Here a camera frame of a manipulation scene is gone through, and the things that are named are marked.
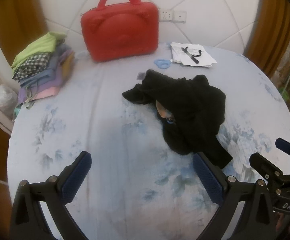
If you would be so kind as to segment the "person's right hand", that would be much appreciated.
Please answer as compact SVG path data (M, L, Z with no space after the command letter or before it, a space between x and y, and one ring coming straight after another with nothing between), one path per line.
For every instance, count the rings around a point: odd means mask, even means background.
M274 213L276 223L276 239L290 239L290 215Z

